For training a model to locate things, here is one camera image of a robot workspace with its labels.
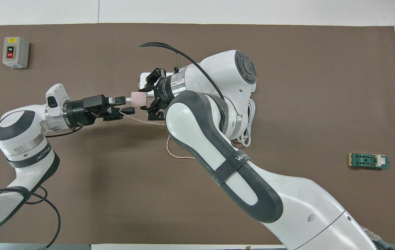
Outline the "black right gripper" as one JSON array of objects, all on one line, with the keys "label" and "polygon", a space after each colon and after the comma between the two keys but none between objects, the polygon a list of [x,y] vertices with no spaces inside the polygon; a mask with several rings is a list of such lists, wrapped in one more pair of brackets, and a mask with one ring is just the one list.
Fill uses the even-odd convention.
[{"label": "black right gripper", "polygon": [[[154,91],[154,101],[150,106],[141,106],[141,110],[145,110],[148,113],[148,120],[165,120],[161,109],[167,109],[168,105],[174,98],[171,89],[171,76],[166,77],[166,70],[162,68],[156,68],[146,78],[146,84],[143,88],[143,92]],[[121,116],[135,114],[134,107],[122,107],[120,109]]]}]

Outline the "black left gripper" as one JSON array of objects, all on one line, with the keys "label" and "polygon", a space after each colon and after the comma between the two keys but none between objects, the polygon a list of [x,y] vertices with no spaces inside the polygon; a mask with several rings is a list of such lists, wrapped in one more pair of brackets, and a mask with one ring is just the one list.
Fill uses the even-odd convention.
[{"label": "black left gripper", "polygon": [[78,101],[63,104],[63,116],[69,127],[83,127],[94,124],[97,118],[103,121],[121,120],[122,116],[115,106],[126,104],[125,97],[109,98],[95,95]]}]

